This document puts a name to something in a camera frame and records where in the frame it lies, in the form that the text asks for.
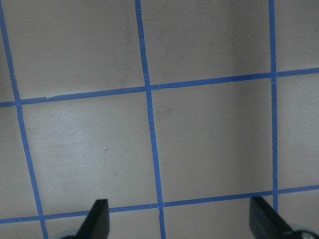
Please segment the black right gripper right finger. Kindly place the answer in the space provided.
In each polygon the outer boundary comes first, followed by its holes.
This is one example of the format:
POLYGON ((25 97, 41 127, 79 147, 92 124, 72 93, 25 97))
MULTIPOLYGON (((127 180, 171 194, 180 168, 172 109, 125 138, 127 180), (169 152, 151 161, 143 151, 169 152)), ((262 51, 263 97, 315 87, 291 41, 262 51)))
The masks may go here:
POLYGON ((256 239, 289 239, 292 228, 262 197, 250 198, 249 228, 256 239))

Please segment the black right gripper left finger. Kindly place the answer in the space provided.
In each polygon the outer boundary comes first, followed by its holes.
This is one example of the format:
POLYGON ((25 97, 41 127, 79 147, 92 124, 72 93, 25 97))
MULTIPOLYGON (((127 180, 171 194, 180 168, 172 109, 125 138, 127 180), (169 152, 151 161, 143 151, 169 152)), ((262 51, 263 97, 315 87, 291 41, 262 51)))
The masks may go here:
POLYGON ((107 199, 96 200, 89 214, 75 235, 76 239, 107 239, 110 232, 107 199))

